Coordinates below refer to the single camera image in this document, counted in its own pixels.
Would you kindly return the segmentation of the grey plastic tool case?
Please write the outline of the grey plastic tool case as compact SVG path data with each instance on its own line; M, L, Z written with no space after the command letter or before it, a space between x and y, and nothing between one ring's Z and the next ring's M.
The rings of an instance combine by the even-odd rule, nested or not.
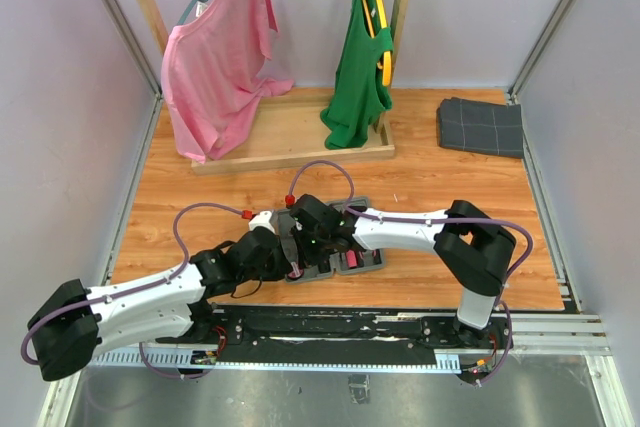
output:
M294 235L291 229L297 230L295 221L291 218L286 209L280 209L274 212L273 219L277 233L280 235L285 250L291 250L293 247ZM346 264L345 253L333 253L325 257L319 264L312 264L310 260L302 253L301 247L298 248L297 267L304 270L304 275L297 279L291 280L287 277L285 281L291 284L300 284L315 280L324 280L331 278L334 273L340 275L352 275L365 273L369 271L379 270L384 267L386 261L384 252L380 249L374 251L357 252L359 266L349 269Z

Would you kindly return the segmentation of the red black tape roll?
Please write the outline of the red black tape roll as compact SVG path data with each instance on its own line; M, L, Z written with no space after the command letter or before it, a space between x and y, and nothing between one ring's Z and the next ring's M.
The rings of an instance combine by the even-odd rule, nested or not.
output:
M287 278L291 280L297 280L304 275L303 269L294 269L288 275Z

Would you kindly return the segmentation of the pink black screwdriver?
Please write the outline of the pink black screwdriver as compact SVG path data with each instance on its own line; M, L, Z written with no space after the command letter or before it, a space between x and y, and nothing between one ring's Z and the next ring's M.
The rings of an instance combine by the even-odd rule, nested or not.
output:
M359 266L358 256L354 251L347 251L345 253L346 264L349 269L354 269Z

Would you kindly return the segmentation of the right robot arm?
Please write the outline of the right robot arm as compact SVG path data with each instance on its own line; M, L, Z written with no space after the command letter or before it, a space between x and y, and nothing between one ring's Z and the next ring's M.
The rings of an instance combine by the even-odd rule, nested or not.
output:
M338 210L305 194L289 213L304 253L327 257L337 252L396 249L439 257L462 286L452 324L455 339L474 347L487 338L516 239L473 204L456 200L448 209L427 213L361 207Z

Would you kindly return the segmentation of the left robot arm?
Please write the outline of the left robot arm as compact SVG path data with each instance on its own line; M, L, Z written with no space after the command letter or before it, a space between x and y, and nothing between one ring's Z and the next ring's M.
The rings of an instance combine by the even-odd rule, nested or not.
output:
M114 349L159 339L200 343L214 330L209 299L247 281L291 271L280 238L265 227L192 255L185 264L121 284L61 284L28 321L25 349L46 382L66 378Z

